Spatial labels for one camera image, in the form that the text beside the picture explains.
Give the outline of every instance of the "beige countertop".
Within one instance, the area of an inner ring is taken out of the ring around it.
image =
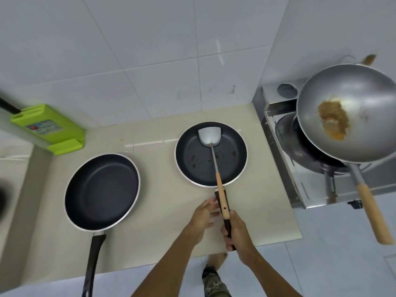
[[[189,221],[194,209],[214,195],[178,171],[176,142],[184,130],[204,121],[226,123],[246,141],[244,173],[226,186],[230,208],[245,220],[255,245],[301,238],[289,199],[252,104],[151,119],[87,131],[84,149],[54,156],[22,283],[72,278],[85,274],[92,233],[76,229],[63,208],[67,182],[93,156],[119,152],[130,157],[141,175],[141,191],[130,214],[108,230],[96,273],[159,261]],[[221,218],[205,232],[192,256],[225,251]]]

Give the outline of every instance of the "person's left hand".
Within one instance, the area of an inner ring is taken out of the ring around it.
[[[205,229],[214,226],[214,223],[209,222],[209,219],[220,215],[219,211],[214,212],[218,208],[220,205],[217,203],[216,197],[213,197],[205,200],[195,209],[190,222],[185,227],[185,230],[192,235],[195,245],[204,237]]]

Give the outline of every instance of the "camouflage shorts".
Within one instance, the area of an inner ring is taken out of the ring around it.
[[[202,272],[205,297],[231,297],[225,284],[212,266],[206,266]]]

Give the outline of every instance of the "person's right hand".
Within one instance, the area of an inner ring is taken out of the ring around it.
[[[251,241],[245,222],[233,210],[230,210],[230,222],[232,239],[227,237],[228,232],[225,226],[223,225],[221,228],[226,249],[232,251],[232,245],[234,245],[241,262],[248,265],[249,261],[257,255],[258,251]]]

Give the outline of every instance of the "foot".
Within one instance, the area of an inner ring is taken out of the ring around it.
[[[226,252],[211,254],[209,255],[209,259],[207,261],[207,266],[212,266],[218,271],[221,265],[224,263],[225,259],[227,258],[228,254]]]

